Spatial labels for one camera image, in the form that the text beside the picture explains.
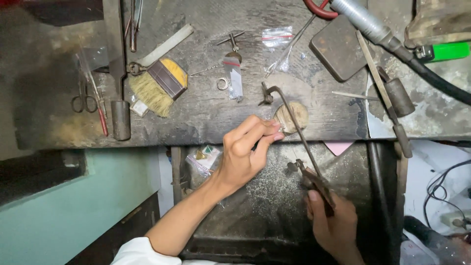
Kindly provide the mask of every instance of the scissors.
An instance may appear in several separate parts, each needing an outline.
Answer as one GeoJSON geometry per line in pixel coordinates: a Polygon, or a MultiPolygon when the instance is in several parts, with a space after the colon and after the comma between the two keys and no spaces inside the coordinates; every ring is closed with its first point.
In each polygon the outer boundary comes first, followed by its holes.
{"type": "Polygon", "coordinates": [[[79,71],[79,95],[72,98],[70,105],[75,113],[81,113],[84,109],[89,113],[93,113],[98,109],[97,100],[87,93],[87,79],[82,71],[79,71]],[[75,105],[78,105],[76,104],[77,99],[80,104],[79,109],[75,107],[75,105]],[[89,108],[89,102],[92,102],[92,109],[89,108]]]}

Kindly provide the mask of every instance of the pink paper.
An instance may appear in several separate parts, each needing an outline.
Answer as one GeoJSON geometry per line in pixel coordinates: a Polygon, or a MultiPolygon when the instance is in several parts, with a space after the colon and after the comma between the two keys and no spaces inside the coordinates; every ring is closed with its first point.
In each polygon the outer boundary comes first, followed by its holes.
{"type": "Polygon", "coordinates": [[[335,156],[342,154],[354,142],[355,141],[324,141],[327,148],[330,149],[335,156]]]}

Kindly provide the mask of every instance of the hand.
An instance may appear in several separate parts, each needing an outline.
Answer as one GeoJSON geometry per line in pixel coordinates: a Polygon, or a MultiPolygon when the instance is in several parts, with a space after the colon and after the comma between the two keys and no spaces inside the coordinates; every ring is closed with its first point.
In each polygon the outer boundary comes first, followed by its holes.
{"type": "Polygon", "coordinates": [[[221,163],[211,178],[222,185],[229,196],[251,180],[267,162],[270,144],[284,138],[280,123],[249,116],[239,127],[224,135],[221,163]],[[252,147],[259,141],[255,151],[252,147]]]}
{"type": "Polygon", "coordinates": [[[312,232],[319,245],[340,264],[364,264],[357,248],[357,214],[355,206],[332,193],[334,216],[325,216],[324,201],[317,191],[310,190],[305,198],[312,232]]]}

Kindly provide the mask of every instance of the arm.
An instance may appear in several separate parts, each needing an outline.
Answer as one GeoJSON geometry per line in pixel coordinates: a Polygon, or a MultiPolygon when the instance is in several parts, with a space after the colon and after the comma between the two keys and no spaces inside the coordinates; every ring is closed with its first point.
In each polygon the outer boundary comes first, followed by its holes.
{"type": "Polygon", "coordinates": [[[319,193],[308,192],[305,199],[308,218],[313,221],[312,232],[319,245],[341,265],[364,265],[365,262],[358,251],[357,214],[355,206],[345,198],[332,194],[335,202],[334,216],[325,216],[324,202],[319,193]]]}
{"type": "Polygon", "coordinates": [[[222,199],[251,180],[266,164],[271,143],[281,140],[280,124],[255,115],[224,135],[224,153],[219,168],[193,193],[175,205],[147,234],[152,248],[177,256],[199,223],[222,199]],[[255,151],[252,147],[259,141],[255,151]]]}

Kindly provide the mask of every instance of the bristles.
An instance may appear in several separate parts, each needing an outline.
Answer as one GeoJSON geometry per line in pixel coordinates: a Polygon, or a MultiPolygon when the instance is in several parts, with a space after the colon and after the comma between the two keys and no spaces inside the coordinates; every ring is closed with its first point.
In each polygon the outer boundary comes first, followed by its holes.
{"type": "Polygon", "coordinates": [[[132,91],[150,110],[161,117],[168,117],[173,99],[157,84],[148,72],[130,77],[129,85],[132,91]]]}

